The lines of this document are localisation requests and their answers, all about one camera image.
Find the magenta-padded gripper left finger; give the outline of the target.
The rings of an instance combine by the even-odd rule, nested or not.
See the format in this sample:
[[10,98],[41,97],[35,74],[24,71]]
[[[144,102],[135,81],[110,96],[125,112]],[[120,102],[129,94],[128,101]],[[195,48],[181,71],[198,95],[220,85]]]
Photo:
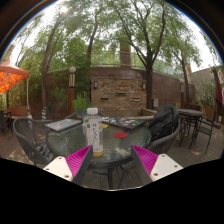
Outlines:
[[67,157],[58,156],[44,170],[76,185],[81,185],[92,157],[93,148],[89,145]]

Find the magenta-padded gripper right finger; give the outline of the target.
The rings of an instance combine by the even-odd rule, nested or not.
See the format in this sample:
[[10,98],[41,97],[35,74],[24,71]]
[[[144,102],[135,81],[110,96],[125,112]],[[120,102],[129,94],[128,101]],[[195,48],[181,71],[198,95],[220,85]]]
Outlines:
[[168,155],[156,155],[140,146],[131,146],[131,156],[143,185],[152,183],[182,169],[182,166]]

